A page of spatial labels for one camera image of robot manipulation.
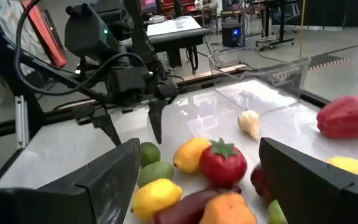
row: desk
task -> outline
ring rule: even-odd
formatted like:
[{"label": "desk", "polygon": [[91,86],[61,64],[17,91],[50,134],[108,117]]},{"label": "desk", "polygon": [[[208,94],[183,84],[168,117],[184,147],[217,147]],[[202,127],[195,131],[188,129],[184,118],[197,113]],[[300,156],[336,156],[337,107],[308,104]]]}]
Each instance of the desk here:
[{"label": "desk", "polygon": [[[261,82],[246,80],[186,93],[167,106],[162,117],[163,141],[159,146],[162,160],[171,162],[174,151],[194,136],[222,137],[234,143],[248,163],[246,176],[239,184],[242,195],[258,223],[268,223],[266,207],[250,182],[251,171],[259,162],[259,143],[237,127],[237,115],[248,108],[260,113],[260,137],[273,138],[324,161],[337,155],[358,159],[358,139],[335,140],[319,134],[317,107]],[[117,111],[111,115],[123,142],[139,138],[141,142],[156,143],[147,110],[139,108],[124,115]],[[37,189],[113,147],[102,130],[94,129],[92,124],[78,126],[75,121],[65,121],[44,126],[1,178],[0,188]],[[173,181],[182,187],[184,195],[208,186],[199,174],[186,175],[178,170]],[[140,221],[128,211],[124,224],[140,224]]]},{"label": "desk", "polygon": [[[189,25],[191,27],[181,27],[180,29],[175,30],[172,29],[170,26],[174,26],[175,24],[170,24],[172,21],[165,21],[161,24],[153,24],[150,26],[160,26],[161,29],[153,29],[153,32],[148,34],[149,40],[153,45],[155,51],[158,52],[168,52],[168,57],[170,61],[170,66],[174,67],[181,67],[181,60],[180,60],[180,48],[185,48],[188,46],[196,46],[200,45],[204,42],[203,36],[205,34],[211,33],[210,29],[202,28],[197,22],[190,16],[184,16],[182,18],[184,20],[191,20]],[[121,41],[124,44],[128,51],[132,48],[132,39],[127,39]]]},{"label": "desk", "polygon": [[285,42],[292,42],[294,41],[294,38],[284,39],[284,27],[285,27],[285,5],[286,4],[292,4],[297,3],[298,1],[287,1],[287,0],[266,0],[266,1],[255,1],[252,2],[252,4],[262,4],[266,7],[265,9],[265,16],[262,19],[262,23],[265,29],[264,37],[268,37],[269,34],[269,24],[270,24],[270,8],[272,7],[279,7],[281,10],[280,15],[280,35],[279,39],[276,42],[269,43],[270,45],[277,45]]}]

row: green fruit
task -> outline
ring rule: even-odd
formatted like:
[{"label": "green fruit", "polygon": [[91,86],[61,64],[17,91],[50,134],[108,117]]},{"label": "green fruit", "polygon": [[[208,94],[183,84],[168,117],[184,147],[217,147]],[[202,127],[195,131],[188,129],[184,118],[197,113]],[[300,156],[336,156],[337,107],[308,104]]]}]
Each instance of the green fruit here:
[{"label": "green fruit", "polygon": [[161,159],[161,153],[158,147],[151,142],[140,144],[140,166],[145,167]]},{"label": "green fruit", "polygon": [[269,224],[288,224],[284,216],[283,210],[277,200],[274,200],[267,208]]},{"label": "green fruit", "polygon": [[158,161],[153,164],[145,166],[140,170],[139,178],[137,179],[137,185],[139,188],[144,185],[153,182],[160,178],[166,178],[172,180],[173,177],[173,165],[164,162]]}]

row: white garlic bulb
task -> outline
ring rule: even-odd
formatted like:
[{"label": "white garlic bulb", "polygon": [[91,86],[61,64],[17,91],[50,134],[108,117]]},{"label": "white garlic bulb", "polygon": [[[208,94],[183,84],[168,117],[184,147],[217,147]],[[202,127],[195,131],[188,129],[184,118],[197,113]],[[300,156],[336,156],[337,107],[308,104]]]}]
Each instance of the white garlic bulb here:
[{"label": "white garlic bulb", "polygon": [[237,122],[241,131],[248,133],[255,141],[259,140],[259,115],[255,111],[241,112]]}]

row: yellow lemon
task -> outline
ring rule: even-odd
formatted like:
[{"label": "yellow lemon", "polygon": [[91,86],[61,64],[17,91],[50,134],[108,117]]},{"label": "yellow lemon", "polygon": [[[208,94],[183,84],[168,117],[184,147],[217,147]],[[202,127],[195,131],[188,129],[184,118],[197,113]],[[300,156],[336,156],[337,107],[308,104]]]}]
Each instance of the yellow lemon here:
[{"label": "yellow lemon", "polygon": [[194,173],[200,167],[198,161],[211,142],[204,138],[193,138],[184,143],[173,155],[173,165],[186,173]]},{"label": "yellow lemon", "polygon": [[151,222],[156,212],[180,201],[182,188],[168,179],[157,179],[140,188],[132,199],[134,215]]},{"label": "yellow lemon", "polygon": [[345,157],[345,156],[337,156],[332,159],[327,160],[327,163],[336,166],[340,169],[346,170],[353,174],[358,175],[358,160]]}]

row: fake fruit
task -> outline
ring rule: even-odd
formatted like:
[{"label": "fake fruit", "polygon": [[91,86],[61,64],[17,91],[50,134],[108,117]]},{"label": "fake fruit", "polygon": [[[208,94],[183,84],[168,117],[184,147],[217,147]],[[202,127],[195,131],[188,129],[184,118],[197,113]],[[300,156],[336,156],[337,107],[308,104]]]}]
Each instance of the fake fruit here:
[{"label": "fake fruit", "polygon": [[229,192],[210,200],[200,224],[256,224],[255,215],[241,194]]},{"label": "fake fruit", "polygon": [[239,114],[237,122],[241,131],[248,133],[255,141],[259,139],[259,115],[253,110]]},{"label": "fake fruit", "polygon": [[168,179],[158,179],[140,188],[132,199],[134,215],[151,222],[153,215],[180,201],[183,190]]},{"label": "fake fruit", "polygon": [[241,193],[237,186],[231,189],[204,189],[184,197],[179,203],[157,212],[154,224],[199,224],[206,204],[216,196],[228,191]]},{"label": "fake fruit", "polygon": [[283,210],[277,200],[274,200],[267,208],[269,224],[288,224]]},{"label": "fake fruit", "polygon": [[344,157],[344,156],[337,156],[332,159],[327,160],[327,163],[336,166],[340,169],[346,170],[351,172],[355,175],[358,175],[358,160]]},{"label": "fake fruit", "polygon": [[214,187],[232,187],[247,171],[247,161],[234,144],[226,144],[222,138],[211,141],[200,157],[201,173]]},{"label": "fake fruit", "polygon": [[140,170],[139,178],[137,179],[137,185],[143,187],[144,185],[155,181],[160,178],[166,178],[172,180],[173,166],[164,161],[154,162],[145,166]]},{"label": "fake fruit", "polygon": [[151,142],[140,144],[140,166],[145,167],[161,159],[161,153],[158,147]]},{"label": "fake fruit", "polygon": [[252,171],[251,183],[255,187],[256,193],[265,202],[266,206],[270,205],[275,197],[269,183],[267,182],[266,175],[261,164],[258,164]]},{"label": "fake fruit", "polygon": [[173,155],[173,165],[186,173],[198,171],[201,153],[211,145],[208,139],[193,138],[184,143]]},{"label": "fake fruit", "polygon": [[345,96],[317,115],[317,128],[329,138],[358,138],[358,97]]}]

